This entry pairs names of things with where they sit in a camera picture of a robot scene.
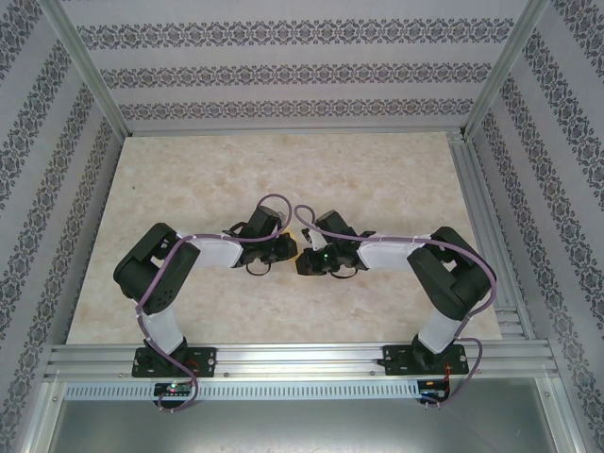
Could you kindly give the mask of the grey metal sheet shelf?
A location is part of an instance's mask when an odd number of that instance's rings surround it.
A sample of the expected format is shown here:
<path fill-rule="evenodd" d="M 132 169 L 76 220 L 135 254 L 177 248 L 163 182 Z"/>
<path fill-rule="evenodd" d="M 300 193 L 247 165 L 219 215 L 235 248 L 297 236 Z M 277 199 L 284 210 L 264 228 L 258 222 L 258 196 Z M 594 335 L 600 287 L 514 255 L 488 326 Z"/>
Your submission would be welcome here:
<path fill-rule="evenodd" d="M 425 410 L 405 400 L 68 401 L 51 453 L 558 453 L 537 411 Z"/>

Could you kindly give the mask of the long aluminium mounting rail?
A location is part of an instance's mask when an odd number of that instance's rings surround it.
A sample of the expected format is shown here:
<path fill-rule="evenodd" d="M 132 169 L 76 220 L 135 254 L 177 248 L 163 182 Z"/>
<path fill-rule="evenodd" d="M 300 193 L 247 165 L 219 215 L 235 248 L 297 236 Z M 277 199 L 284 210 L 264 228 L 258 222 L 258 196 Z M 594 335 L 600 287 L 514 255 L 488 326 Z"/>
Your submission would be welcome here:
<path fill-rule="evenodd" d="M 560 374 L 546 340 L 464 342 L 476 378 L 553 378 Z M 381 343 L 217 344 L 214 378 L 224 380 L 385 379 Z M 51 348 L 43 378 L 62 381 L 131 378 L 134 344 L 67 344 Z"/>

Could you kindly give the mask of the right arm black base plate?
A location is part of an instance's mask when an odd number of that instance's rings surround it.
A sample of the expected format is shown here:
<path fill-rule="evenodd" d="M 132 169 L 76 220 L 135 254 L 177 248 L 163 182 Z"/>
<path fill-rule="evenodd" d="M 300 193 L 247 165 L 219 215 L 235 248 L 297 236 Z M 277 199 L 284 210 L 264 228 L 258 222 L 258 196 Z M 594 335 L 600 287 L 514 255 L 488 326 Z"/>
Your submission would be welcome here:
<path fill-rule="evenodd" d="M 377 363 L 387 376 L 444 375 L 465 376 L 469 365 L 465 349 L 460 344 L 450 345 L 444 352 L 434 354 L 421 344 L 392 344 L 382 347 L 383 358 Z"/>

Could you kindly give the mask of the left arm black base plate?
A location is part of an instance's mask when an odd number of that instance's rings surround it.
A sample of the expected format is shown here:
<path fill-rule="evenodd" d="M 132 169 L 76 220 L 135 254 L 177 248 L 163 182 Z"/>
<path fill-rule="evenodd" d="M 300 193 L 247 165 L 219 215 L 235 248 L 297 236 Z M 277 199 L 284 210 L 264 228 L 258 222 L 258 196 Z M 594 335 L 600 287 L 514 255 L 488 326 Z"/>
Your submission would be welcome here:
<path fill-rule="evenodd" d="M 183 346 L 170 357 L 188 368 L 198 378 L 212 378 L 217 350 L 211 347 Z M 136 349 L 131 369 L 135 378 L 185 378 L 188 374 L 166 360 L 156 350 L 145 346 Z"/>

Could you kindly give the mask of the aluminium side rail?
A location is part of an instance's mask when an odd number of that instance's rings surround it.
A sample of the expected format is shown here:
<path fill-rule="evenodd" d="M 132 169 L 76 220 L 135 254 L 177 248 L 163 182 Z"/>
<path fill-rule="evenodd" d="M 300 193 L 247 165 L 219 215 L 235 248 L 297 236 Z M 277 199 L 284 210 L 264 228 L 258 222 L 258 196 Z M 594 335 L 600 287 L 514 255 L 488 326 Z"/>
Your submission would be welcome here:
<path fill-rule="evenodd" d="M 448 132 L 446 138 L 478 251 L 495 271 L 497 289 L 493 307 L 502 337 L 505 340 L 533 340 L 535 334 L 526 304 L 474 148 L 460 132 Z"/>

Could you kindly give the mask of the aluminium frame post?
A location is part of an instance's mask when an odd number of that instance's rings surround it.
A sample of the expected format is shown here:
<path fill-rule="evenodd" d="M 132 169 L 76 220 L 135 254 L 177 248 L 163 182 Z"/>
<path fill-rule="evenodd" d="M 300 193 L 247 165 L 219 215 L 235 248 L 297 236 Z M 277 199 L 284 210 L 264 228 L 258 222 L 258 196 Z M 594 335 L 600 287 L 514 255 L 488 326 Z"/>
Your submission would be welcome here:
<path fill-rule="evenodd" d="M 61 0 L 38 1 L 113 132 L 123 143 L 132 132 Z"/>
<path fill-rule="evenodd" d="M 515 23 L 510 37 L 506 41 L 491 73 L 470 109 L 461 134 L 469 142 L 477 133 L 483 118 L 503 85 L 506 77 L 518 59 L 523 46 L 529 39 L 533 28 L 538 24 L 550 0 L 528 0 L 518 21 Z"/>

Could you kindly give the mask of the aluminium frame bar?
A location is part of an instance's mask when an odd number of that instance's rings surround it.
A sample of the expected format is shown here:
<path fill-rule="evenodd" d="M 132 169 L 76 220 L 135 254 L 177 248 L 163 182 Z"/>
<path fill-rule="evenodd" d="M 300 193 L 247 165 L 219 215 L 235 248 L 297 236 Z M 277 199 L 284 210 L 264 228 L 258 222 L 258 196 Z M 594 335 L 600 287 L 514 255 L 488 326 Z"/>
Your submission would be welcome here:
<path fill-rule="evenodd" d="M 537 377 L 535 383 L 557 453 L 588 453 L 562 380 Z"/>
<path fill-rule="evenodd" d="M 18 453 L 49 453 L 65 392 L 66 383 L 62 380 L 42 382 Z"/>

